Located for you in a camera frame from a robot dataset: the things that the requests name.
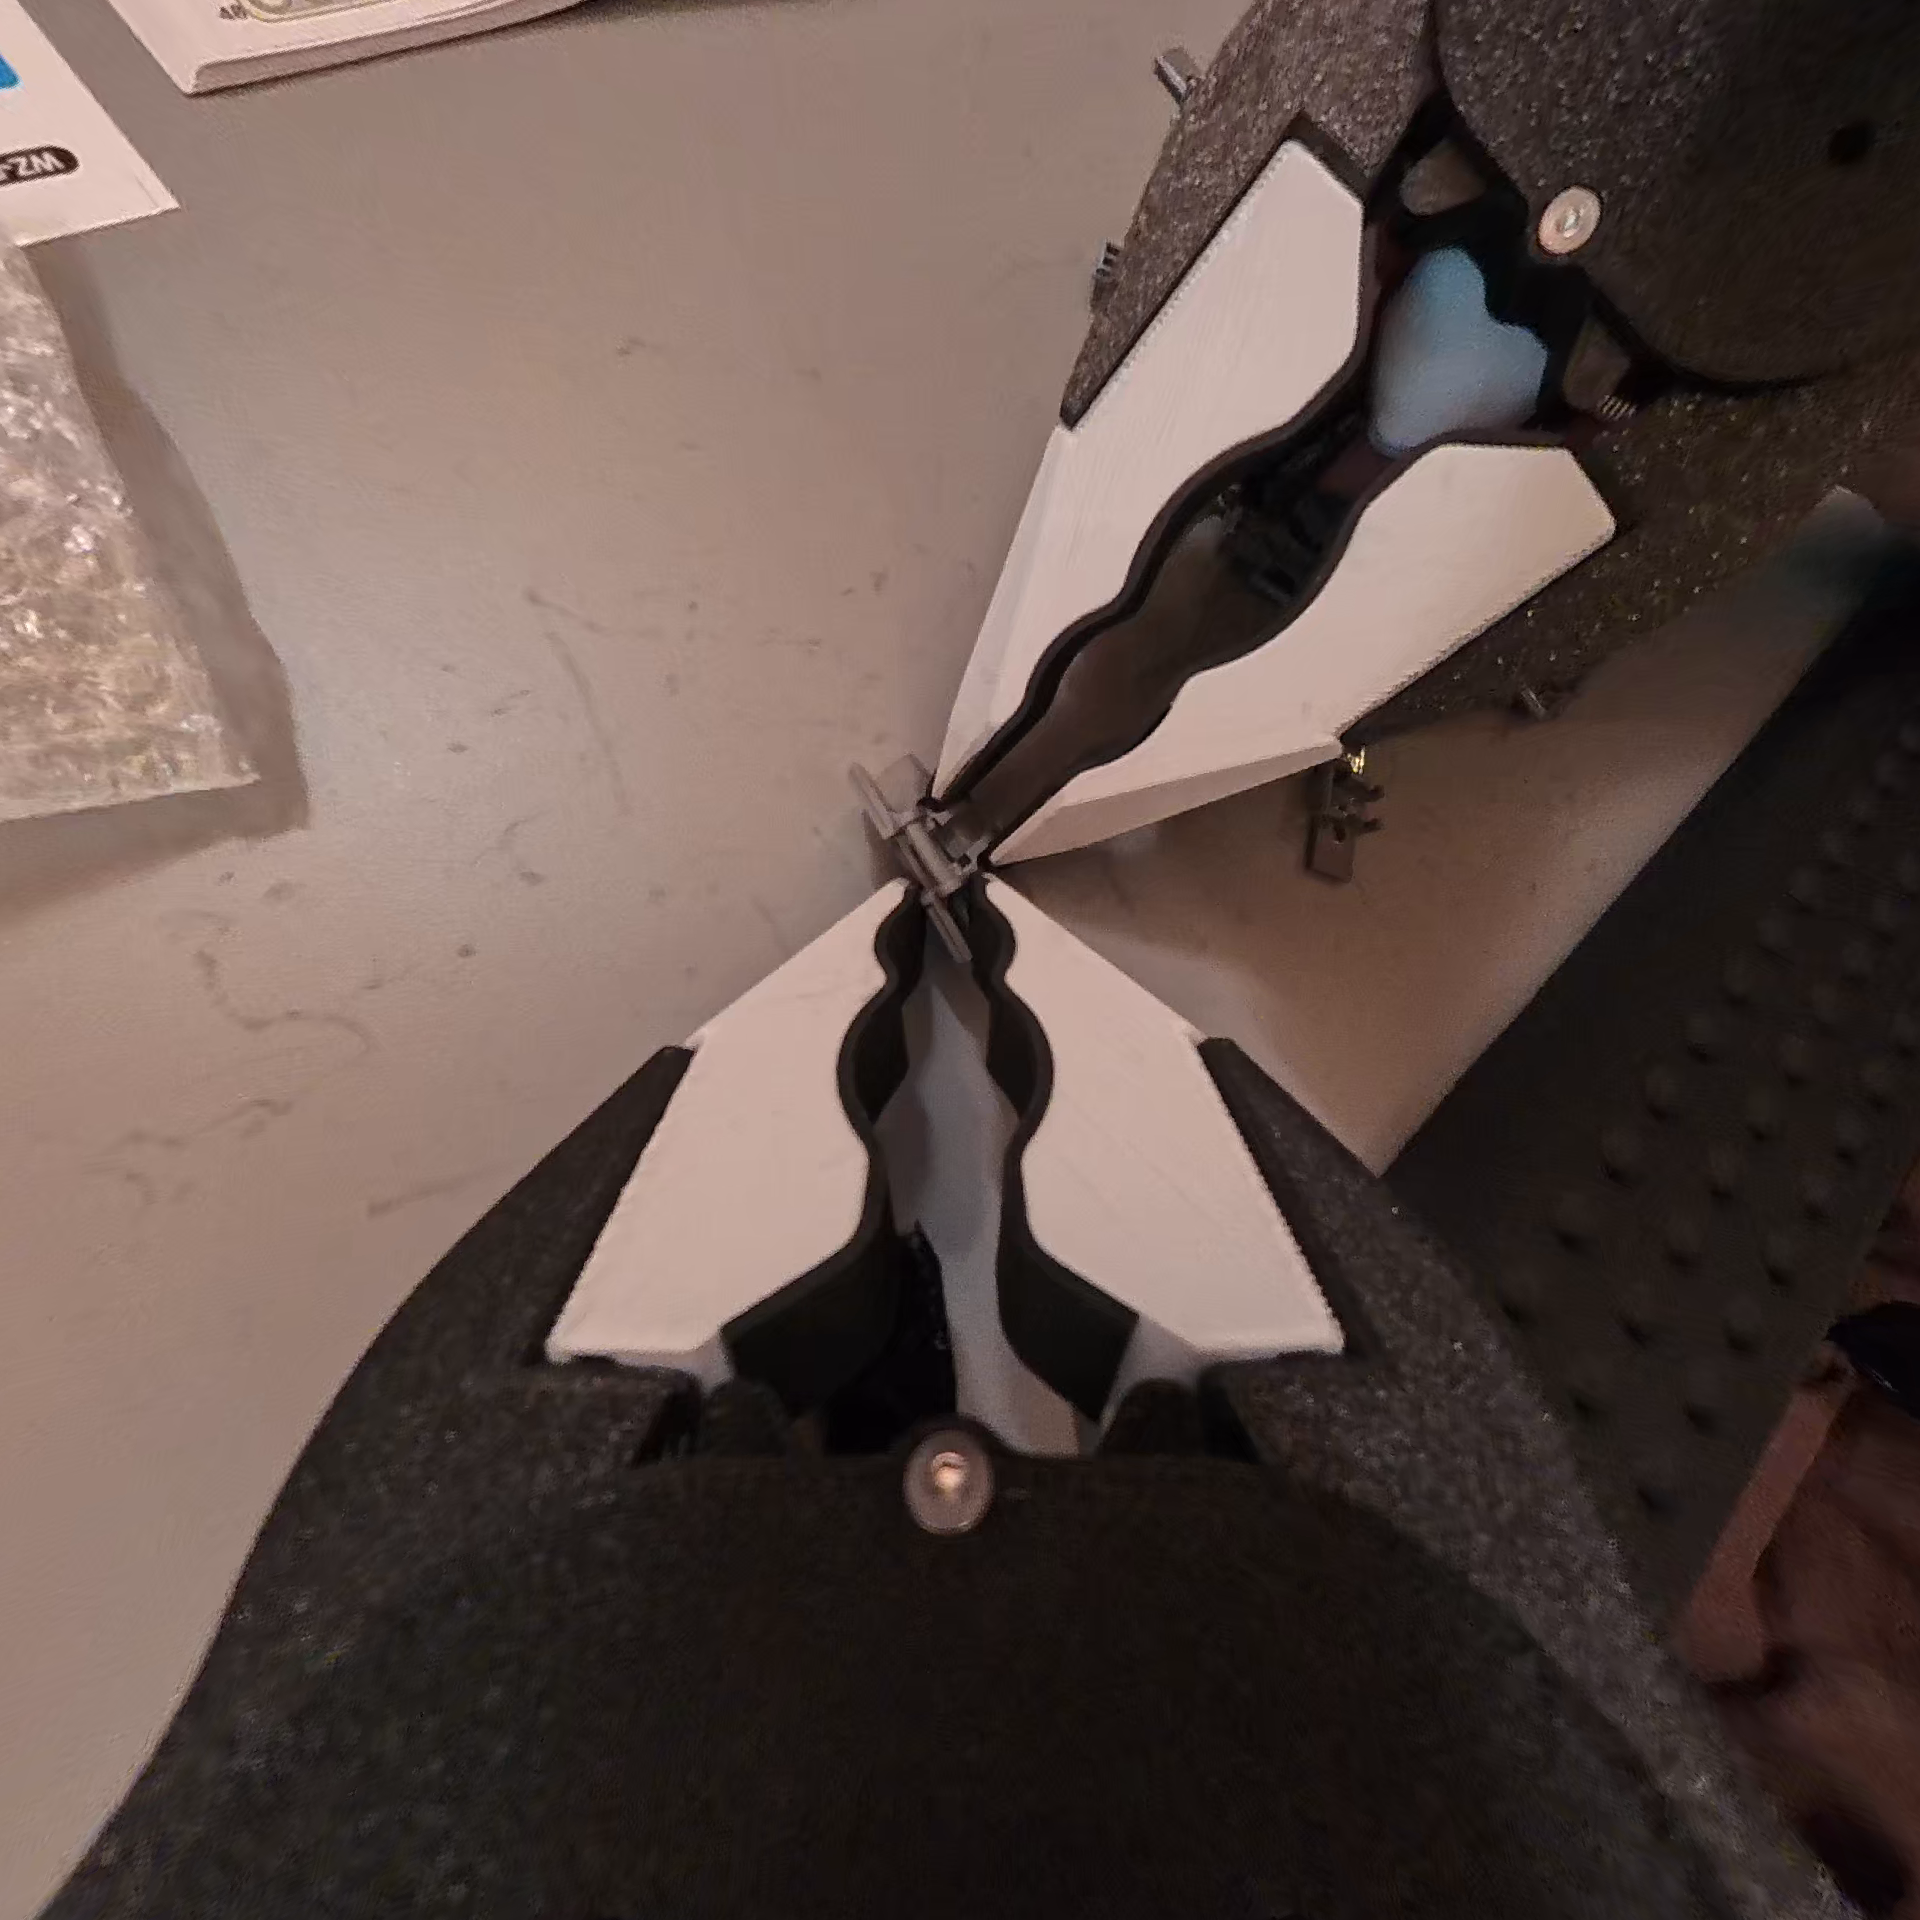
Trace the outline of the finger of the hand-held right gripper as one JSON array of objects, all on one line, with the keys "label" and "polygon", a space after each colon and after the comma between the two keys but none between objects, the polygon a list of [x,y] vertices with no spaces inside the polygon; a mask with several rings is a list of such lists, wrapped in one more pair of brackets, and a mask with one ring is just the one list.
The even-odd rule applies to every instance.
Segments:
[{"label": "finger of the hand-held right gripper", "polygon": [[1360,507],[1327,580],[1276,638],[1189,678],[1142,744],[1068,780],[991,862],[1089,849],[1333,762],[1358,720],[1614,536],[1568,449],[1419,450]]},{"label": "finger of the hand-held right gripper", "polygon": [[1043,673],[1144,598],[1207,480],[1277,446],[1360,344],[1360,193],[1286,138],[1073,421],[1052,427],[976,633],[933,790],[960,800]]}]

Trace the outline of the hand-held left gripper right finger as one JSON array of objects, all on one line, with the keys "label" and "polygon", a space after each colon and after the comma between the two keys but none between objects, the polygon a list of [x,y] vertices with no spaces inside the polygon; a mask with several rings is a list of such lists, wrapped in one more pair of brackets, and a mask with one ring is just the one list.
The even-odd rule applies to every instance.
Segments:
[{"label": "hand-held left gripper right finger", "polygon": [[1006,880],[976,884],[988,1067],[1014,1115],[996,1309],[1073,1412],[1347,1337],[1207,1038]]}]

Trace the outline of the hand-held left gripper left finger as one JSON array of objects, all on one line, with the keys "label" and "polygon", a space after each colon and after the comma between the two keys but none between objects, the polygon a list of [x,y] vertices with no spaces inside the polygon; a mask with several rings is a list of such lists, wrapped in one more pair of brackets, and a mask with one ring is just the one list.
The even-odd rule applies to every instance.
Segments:
[{"label": "hand-held left gripper left finger", "polygon": [[851,1248],[872,1158],[841,1049],[885,986],[879,934],[912,904],[885,883],[691,1035],[548,1361],[736,1373],[732,1325]]}]

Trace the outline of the grey desk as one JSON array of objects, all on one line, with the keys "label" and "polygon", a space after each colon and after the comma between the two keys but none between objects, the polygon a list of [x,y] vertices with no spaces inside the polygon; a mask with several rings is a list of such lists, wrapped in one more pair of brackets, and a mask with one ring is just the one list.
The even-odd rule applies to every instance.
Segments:
[{"label": "grey desk", "polygon": [[[736,1373],[552,1363],[691,1035],[904,883],[848,766],[935,784],[1209,69],[1144,98],[1171,5],[577,5],[214,102],[55,11],[184,212],[28,264],[272,757],[5,828],[5,1915],[1837,1915],[1373,1154],[1761,730],[1800,564],[1356,724],[1340,877],[1311,774],[996,867],[1080,643],[960,797],[973,966],[879,934],[851,1248]],[[1452,134],[1398,241],[1617,536],[1600,198]],[[1021,1366],[981,880],[1207,1038],[1341,1353]]]}]

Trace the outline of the clear bag of small parts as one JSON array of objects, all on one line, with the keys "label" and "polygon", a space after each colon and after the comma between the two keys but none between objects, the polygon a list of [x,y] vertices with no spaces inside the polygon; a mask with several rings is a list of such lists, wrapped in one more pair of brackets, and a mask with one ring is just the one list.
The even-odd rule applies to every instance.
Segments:
[{"label": "clear bag of small parts", "polygon": [[1,821],[219,793],[255,780],[64,325],[1,245]]}]

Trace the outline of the open instruction booklet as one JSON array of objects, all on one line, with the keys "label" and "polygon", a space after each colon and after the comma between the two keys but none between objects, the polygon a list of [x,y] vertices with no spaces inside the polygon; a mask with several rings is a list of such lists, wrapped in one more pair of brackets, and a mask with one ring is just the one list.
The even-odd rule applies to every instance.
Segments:
[{"label": "open instruction booklet", "polygon": [[533,25],[575,2],[112,2],[188,98]]}]

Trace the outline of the blue sticker sheet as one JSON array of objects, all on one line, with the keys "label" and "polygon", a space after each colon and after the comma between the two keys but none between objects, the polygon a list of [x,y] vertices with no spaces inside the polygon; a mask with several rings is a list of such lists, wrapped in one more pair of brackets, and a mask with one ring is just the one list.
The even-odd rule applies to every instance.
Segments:
[{"label": "blue sticker sheet", "polygon": [[177,209],[19,2],[1,5],[1,233],[24,249]]}]

